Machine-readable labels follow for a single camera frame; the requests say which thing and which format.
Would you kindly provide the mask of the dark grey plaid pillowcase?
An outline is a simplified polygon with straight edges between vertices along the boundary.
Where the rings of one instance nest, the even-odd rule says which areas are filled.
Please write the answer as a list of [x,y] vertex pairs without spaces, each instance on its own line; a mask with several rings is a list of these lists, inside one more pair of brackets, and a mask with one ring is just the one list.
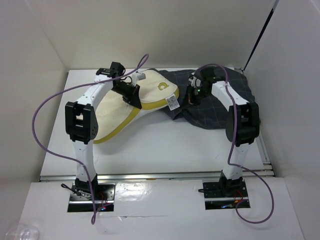
[[[254,102],[255,96],[252,94],[248,85],[247,77],[242,73],[229,68],[226,68],[225,70],[228,74],[228,82],[232,88],[248,102]],[[158,70],[157,72],[171,83],[178,86],[178,103],[182,104],[187,86],[190,83],[188,78],[194,70]],[[186,109],[177,108],[173,111],[171,111],[169,107],[165,107],[162,108],[161,111],[167,114],[172,120],[183,118],[191,125],[205,130],[224,129],[226,127],[228,117],[228,111],[225,109],[223,104],[212,95],[202,99],[198,106],[192,105]]]

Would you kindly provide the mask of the cream yellow pillow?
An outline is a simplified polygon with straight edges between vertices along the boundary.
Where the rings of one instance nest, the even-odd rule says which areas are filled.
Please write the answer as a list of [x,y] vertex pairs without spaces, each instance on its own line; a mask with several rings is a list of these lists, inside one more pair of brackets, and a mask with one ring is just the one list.
[[123,101],[123,96],[109,91],[95,111],[98,132],[93,140],[95,145],[107,142],[125,127],[142,116],[163,108],[178,106],[179,88],[159,72],[148,69],[143,72],[145,79],[139,80],[141,109]]

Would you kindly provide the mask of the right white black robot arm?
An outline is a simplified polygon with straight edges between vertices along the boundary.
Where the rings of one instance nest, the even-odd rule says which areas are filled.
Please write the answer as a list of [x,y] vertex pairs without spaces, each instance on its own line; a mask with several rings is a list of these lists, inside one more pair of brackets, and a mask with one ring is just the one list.
[[190,84],[185,94],[186,105],[199,105],[201,100],[213,96],[227,110],[225,134],[231,149],[227,164],[223,167],[218,190],[225,197],[231,197],[238,191],[243,182],[243,166],[250,146],[259,136],[259,106],[240,96],[229,83],[225,68],[224,77],[216,76],[213,66],[202,67],[191,73]]

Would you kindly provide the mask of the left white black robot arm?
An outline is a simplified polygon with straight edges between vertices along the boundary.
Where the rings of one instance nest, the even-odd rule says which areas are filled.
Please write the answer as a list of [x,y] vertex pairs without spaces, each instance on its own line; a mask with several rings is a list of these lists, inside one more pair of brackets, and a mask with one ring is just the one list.
[[95,73],[94,85],[77,99],[65,105],[65,131],[75,150],[77,166],[75,191],[86,199],[92,200],[99,193],[98,175],[94,166],[93,140],[98,135],[99,125],[96,110],[104,96],[113,91],[122,100],[137,109],[142,108],[139,97],[138,81],[146,75],[138,70],[126,75],[125,67],[112,62],[109,68],[99,68]]

